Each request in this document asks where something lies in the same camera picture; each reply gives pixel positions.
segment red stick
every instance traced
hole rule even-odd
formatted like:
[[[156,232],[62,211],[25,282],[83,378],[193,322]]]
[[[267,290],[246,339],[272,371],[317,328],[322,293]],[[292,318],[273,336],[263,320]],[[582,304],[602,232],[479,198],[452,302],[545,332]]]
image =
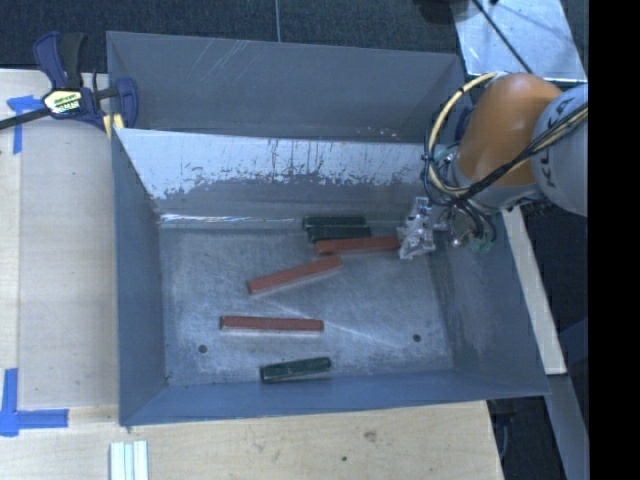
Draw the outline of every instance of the red stick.
[[[331,272],[341,268],[343,265],[339,256],[305,263],[294,268],[275,272],[264,277],[258,277],[247,282],[250,294],[261,293],[266,290],[280,288],[303,279],[309,279],[320,274]]]
[[[324,331],[324,322],[313,318],[269,318],[227,315],[220,318],[220,329],[246,331]]]

